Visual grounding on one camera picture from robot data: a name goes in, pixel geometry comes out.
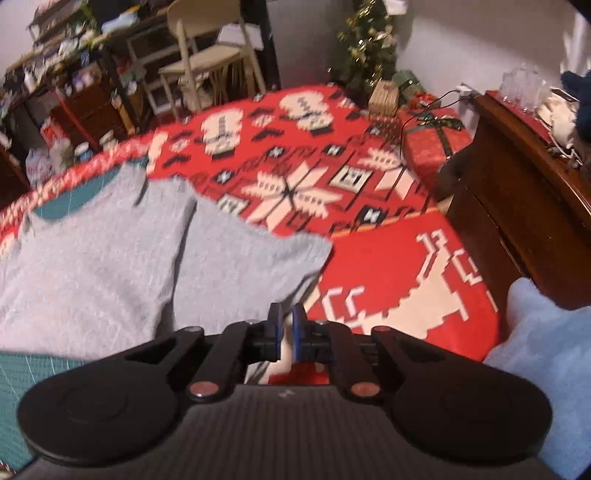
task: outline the wrapped gift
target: wrapped gift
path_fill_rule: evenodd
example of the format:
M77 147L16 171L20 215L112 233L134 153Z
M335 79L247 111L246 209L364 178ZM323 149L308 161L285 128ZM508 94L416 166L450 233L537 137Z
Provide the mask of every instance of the wrapped gift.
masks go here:
M370 113L369 121L371 121L372 125L370 130L372 134L385 137L393 143L398 142L400 128L395 116Z
M380 80L369 99L370 115L394 116L398 109L398 86L394 82Z
M400 70L392 77L392 81L398 85L400 93L399 104L408 105L411 109L426 108L429 105L435 108L441 102L431 93L427 93L419 79L411 70Z
M427 112L401 109L397 113L404 158L421 181L431 190L437 186L437 173L456 152L468 146L472 137L451 108Z

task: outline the christmas pattern blanket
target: christmas pattern blanket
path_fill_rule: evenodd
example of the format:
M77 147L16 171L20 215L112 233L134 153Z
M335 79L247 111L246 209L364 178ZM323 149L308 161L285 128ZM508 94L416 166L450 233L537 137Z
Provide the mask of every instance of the christmas pattern blanket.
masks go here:
M0 214L4 248L23 211L132 152L148 154L152 179L183 176L245 222L334 240L306 304L310 318L360 333L388 324L478 360L497 343L496 307L459 238L379 129L334 86L230 103L98 155Z

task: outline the teal fabric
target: teal fabric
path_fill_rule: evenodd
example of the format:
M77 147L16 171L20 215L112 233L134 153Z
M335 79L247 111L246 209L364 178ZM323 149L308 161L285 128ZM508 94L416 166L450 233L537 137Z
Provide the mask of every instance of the teal fabric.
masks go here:
M21 397L37 382L83 363L41 355L0 354L0 459L4 463L18 470L31 460L17 426Z
M148 159L133 161L144 168ZM117 175L120 167L64 192L35 213L46 220L60 220L82 208ZM31 455L17 426L17 406L25 392L37 382L83 365L84 362L45 355L14 355L0 352L0 460L19 470Z

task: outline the black cable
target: black cable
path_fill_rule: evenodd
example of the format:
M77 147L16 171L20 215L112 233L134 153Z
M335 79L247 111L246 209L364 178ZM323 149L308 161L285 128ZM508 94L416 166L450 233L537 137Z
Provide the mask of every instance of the black cable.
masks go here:
M406 120L406 121L404 122L404 124L402 125L402 128L400 129L400 154L399 154L400 160L402 160L402 145L403 145L403 143L404 143L404 127L406 127L406 126L407 126L407 123L409 123L409 122L410 122L410 121L411 121L413 118L416 118L416 117L418 117L419 115L422 115L422 114L424 114L425 112L428 112L429 110L435 110L436 108L448 108L448 107L451 107L452 105L455 105L455 104L456 104L456 103L458 103L460 100L462 100L462 98L463 98L463 97L460 97L460 98L458 98L458 99L457 99L455 102L452 102L452 103L450 103L450 104L448 104L448 105L444 105L444 106L439 106L439 107L433 107L433 108L431 108L431 105L433 105L434 103L438 102L438 101L439 101L439 100L441 100L443 97L445 97L446 95L449 95L450 93L453 93L453 92L457 92L457 90L450 90L449 92L447 92L447 93L444 93L444 94L443 94L443 95L441 95L439 98L437 98L437 99L433 100L431 103L429 103L429 104L428 104L428 105L427 105L427 106L426 106L426 107L425 107L425 108L424 108L422 111L420 111L420 112L416 112L416 113L412 113L412 112L410 112L410 115L411 115L411 117L410 117L408 120Z

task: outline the wooden dresser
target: wooden dresser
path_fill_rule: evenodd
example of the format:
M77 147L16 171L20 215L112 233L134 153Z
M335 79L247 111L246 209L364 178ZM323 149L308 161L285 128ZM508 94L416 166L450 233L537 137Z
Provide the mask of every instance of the wooden dresser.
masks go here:
M529 277L559 306L591 304L591 194L527 126L489 96L448 217L504 315L509 286Z
M65 103L97 143L110 130L114 131L118 140L127 138L127 130L121 117L111 105L111 91L108 85L95 83L67 98ZM60 124L74 147L86 141L61 105L53 108L50 116Z
M30 189L29 182L9 153L0 145L0 210L10 205Z

